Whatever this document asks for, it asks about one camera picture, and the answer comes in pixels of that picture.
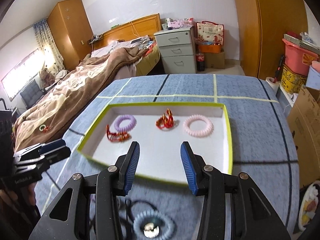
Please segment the person's left hand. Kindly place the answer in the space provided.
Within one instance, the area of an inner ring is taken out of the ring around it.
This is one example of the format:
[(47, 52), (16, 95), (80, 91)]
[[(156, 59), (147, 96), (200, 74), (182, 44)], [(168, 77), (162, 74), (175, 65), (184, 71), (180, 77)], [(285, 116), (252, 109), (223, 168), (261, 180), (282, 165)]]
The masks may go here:
[[(36, 183), (32, 183), (27, 187), (28, 201), (31, 205), (36, 205), (35, 194)], [(18, 200), (18, 196), (14, 191), (0, 190), (1, 199), (10, 207), (14, 207), (14, 202)]]

